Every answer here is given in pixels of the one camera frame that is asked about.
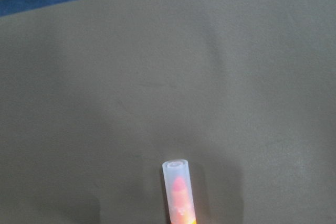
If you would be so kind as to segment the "orange highlighter pen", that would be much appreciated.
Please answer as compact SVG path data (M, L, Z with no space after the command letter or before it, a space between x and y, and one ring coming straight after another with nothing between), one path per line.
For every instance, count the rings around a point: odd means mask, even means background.
M188 161L175 159L162 164L170 223L196 223Z

